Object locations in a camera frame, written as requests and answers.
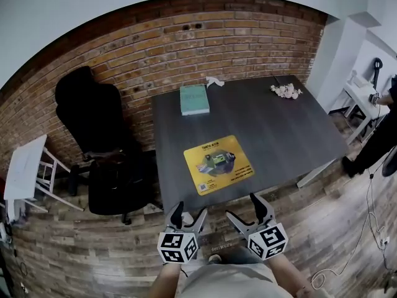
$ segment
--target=teal book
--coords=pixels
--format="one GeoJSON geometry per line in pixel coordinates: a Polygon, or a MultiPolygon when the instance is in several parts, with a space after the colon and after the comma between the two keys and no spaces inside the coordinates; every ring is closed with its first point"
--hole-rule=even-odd
{"type": "Polygon", "coordinates": [[[181,95],[181,112],[183,116],[210,112],[204,85],[182,86],[179,89],[179,93],[181,95]]]}

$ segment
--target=dark gray tabletop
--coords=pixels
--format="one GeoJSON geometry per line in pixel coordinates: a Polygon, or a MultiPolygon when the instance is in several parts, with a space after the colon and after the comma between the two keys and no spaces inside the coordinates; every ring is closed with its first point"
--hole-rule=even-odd
{"type": "Polygon", "coordinates": [[[278,97],[270,90],[274,77],[242,79],[207,89],[210,113],[182,116],[179,91],[153,97],[154,137],[164,211],[179,201],[185,210],[199,209],[282,184],[347,151],[329,116],[292,75],[278,76],[303,94],[278,97]],[[255,175],[200,196],[184,150],[234,135],[255,175]]]}

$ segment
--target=yellow mouse pad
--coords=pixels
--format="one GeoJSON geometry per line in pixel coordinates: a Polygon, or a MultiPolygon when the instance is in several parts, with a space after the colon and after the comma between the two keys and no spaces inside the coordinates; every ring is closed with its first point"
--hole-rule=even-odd
{"type": "Polygon", "coordinates": [[[235,136],[227,136],[184,151],[198,194],[222,189],[254,175],[235,136]]]}

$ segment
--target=person's arm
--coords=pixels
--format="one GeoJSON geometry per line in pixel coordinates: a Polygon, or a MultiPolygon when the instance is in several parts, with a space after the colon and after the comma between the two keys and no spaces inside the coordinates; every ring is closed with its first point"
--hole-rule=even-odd
{"type": "Polygon", "coordinates": [[[180,264],[165,264],[151,286],[148,298],[174,298],[180,272],[180,264]]]}
{"type": "Polygon", "coordinates": [[[314,291],[304,275],[297,270],[284,254],[271,257],[267,262],[279,286],[288,291],[291,296],[295,297],[302,288],[305,288],[305,292],[314,291]]]}
{"type": "Polygon", "coordinates": [[[387,95],[387,96],[383,96],[382,98],[379,98],[377,101],[378,105],[392,105],[394,103],[393,98],[391,97],[391,95],[387,95]]]}

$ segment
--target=red brick wall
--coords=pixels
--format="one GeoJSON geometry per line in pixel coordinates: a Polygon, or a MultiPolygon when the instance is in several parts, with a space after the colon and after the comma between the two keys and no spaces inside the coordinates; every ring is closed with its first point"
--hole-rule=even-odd
{"type": "Polygon", "coordinates": [[[55,113],[54,90],[83,65],[120,90],[125,119],[154,149],[150,97],[182,85],[295,74],[305,82],[326,15],[280,0],[155,0],[90,21],[49,45],[0,97],[0,173],[13,149],[47,133],[66,164],[82,162],[55,113]]]}

